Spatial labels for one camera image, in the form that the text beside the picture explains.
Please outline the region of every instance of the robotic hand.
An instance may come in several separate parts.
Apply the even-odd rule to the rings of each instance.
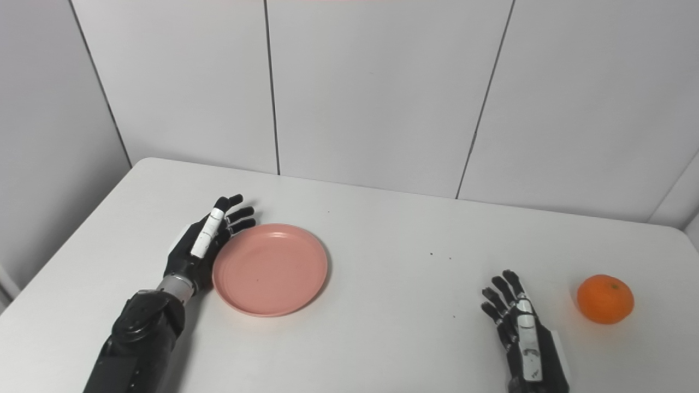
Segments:
[[[214,259],[238,232],[253,227],[252,207],[226,216],[243,202],[221,197],[210,214],[190,225],[168,256],[163,280],[126,303],[102,346],[84,393],[154,393],[185,328],[185,305],[211,287]]]
[[[488,287],[483,290],[483,296],[489,302],[481,304],[481,309],[495,322],[507,353],[512,376],[507,391],[568,393],[568,381],[550,330],[539,321],[517,274],[506,270],[503,277],[493,277],[492,283],[503,294],[505,302]]]

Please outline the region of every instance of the white wall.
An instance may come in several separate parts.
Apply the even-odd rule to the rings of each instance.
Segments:
[[[518,1],[460,197],[647,221],[699,149],[697,15]]]
[[[128,170],[70,3],[0,2],[3,290],[16,295]]]
[[[134,161],[456,197],[510,0],[75,0]],[[459,197],[682,228],[699,3],[526,0]]]
[[[282,175],[454,198],[510,4],[269,1]]]
[[[276,173],[262,0],[73,0],[133,163]]]

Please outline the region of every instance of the white finger segment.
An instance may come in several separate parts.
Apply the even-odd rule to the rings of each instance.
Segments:
[[[211,210],[211,214],[209,214],[209,217],[206,219],[204,227],[194,241],[192,251],[189,252],[190,254],[198,258],[204,258],[206,250],[208,250],[209,245],[211,245],[211,241],[214,239],[214,236],[216,236],[216,233],[218,233],[224,214],[225,212],[218,208],[213,208],[213,210]]]

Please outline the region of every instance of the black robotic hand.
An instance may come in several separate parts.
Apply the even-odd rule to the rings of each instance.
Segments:
[[[211,286],[211,269],[214,259],[226,242],[238,232],[255,226],[253,207],[241,208],[229,215],[226,212],[243,202],[238,194],[226,198],[222,196],[207,214],[182,235],[170,252],[163,277],[175,276],[189,280],[193,294]]]
[[[163,280],[126,303],[102,346],[84,393],[155,393],[170,354],[185,327],[185,305],[211,286],[216,255],[238,232],[253,227],[252,207],[226,216],[242,195],[221,197],[203,219],[190,225],[168,256]]]
[[[487,287],[483,296],[489,302],[481,304],[481,308],[495,322],[507,353],[512,376],[508,392],[568,393],[568,381],[550,330],[539,321],[517,274],[506,270],[503,277],[493,277],[492,283],[505,301]]]

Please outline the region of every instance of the black forearm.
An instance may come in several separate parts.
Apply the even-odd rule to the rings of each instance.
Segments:
[[[155,393],[185,324],[185,308],[165,291],[139,291],[99,353],[84,393]]]

